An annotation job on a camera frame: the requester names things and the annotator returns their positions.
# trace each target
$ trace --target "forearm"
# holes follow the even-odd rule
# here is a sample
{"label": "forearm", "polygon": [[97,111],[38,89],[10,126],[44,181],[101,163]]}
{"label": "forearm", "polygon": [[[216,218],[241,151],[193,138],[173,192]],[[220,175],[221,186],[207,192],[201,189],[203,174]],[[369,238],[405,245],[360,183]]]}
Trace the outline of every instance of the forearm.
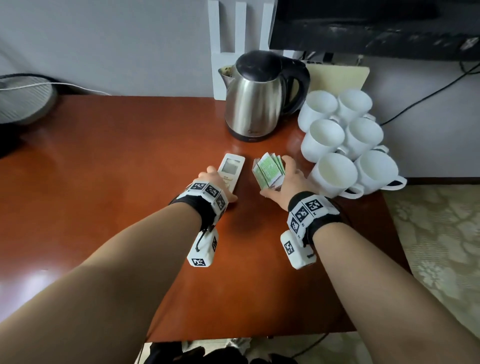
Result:
{"label": "forearm", "polygon": [[177,203],[123,230],[0,325],[0,357],[133,363],[200,225],[193,208]]}
{"label": "forearm", "polygon": [[335,291],[374,359],[392,363],[419,359],[427,352],[428,361],[433,359],[432,346],[446,361],[468,363],[473,355],[480,355],[473,335],[410,274],[352,228],[328,224],[313,239]]}

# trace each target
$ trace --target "wooden table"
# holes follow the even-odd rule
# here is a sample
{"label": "wooden table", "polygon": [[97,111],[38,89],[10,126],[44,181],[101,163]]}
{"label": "wooden table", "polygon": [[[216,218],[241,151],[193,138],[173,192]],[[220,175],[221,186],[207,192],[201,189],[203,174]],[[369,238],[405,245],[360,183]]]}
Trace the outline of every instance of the wooden table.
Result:
{"label": "wooden table", "polygon": [[[0,320],[108,238],[166,206],[228,152],[246,162],[239,201],[217,227],[214,263],[185,262],[149,340],[354,330],[346,316],[332,326],[342,306],[320,261],[290,265],[279,239],[287,213],[259,195],[250,171],[254,158],[275,152],[309,172],[295,117],[249,144],[228,134],[223,111],[224,102],[210,98],[61,97],[24,134],[25,145],[0,159]],[[408,270],[380,193],[337,202],[354,228]]]}

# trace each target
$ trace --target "stack of mugs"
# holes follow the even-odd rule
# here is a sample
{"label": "stack of mugs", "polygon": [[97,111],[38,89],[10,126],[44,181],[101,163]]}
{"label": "stack of mugs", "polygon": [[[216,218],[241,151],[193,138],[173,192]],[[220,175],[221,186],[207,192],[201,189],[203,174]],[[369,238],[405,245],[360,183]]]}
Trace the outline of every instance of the stack of mugs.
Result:
{"label": "stack of mugs", "polygon": [[380,145],[384,133],[368,114],[372,105],[372,99],[360,90],[346,90],[338,97],[326,91],[307,95],[298,118],[306,133],[301,152],[316,163],[308,179],[321,194],[355,199],[407,184],[398,175],[388,148]]}

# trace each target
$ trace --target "stainless steel kettle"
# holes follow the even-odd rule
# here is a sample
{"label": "stainless steel kettle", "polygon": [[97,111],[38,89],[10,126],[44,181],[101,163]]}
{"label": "stainless steel kettle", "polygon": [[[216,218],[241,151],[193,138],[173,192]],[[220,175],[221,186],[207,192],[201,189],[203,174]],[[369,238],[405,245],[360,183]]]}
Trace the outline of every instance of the stainless steel kettle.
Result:
{"label": "stainless steel kettle", "polygon": [[[235,65],[218,72],[227,87],[228,130],[246,142],[265,139],[275,129],[280,115],[291,114],[302,106],[310,86],[310,74],[303,62],[265,50],[245,53]],[[298,81],[299,90],[289,102],[287,79],[291,77]]]}

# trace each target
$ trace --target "kettle spout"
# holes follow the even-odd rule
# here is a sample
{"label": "kettle spout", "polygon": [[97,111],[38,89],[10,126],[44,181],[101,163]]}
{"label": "kettle spout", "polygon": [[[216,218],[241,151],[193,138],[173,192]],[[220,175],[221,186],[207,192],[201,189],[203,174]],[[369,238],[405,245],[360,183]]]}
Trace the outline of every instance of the kettle spout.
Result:
{"label": "kettle spout", "polygon": [[218,73],[220,74],[220,76],[222,76],[223,82],[225,83],[225,87],[227,88],[227,90],[228,86],[233,81],[233,77],[231,77],[232,67],[233,66],[225,66],[218,69]]}

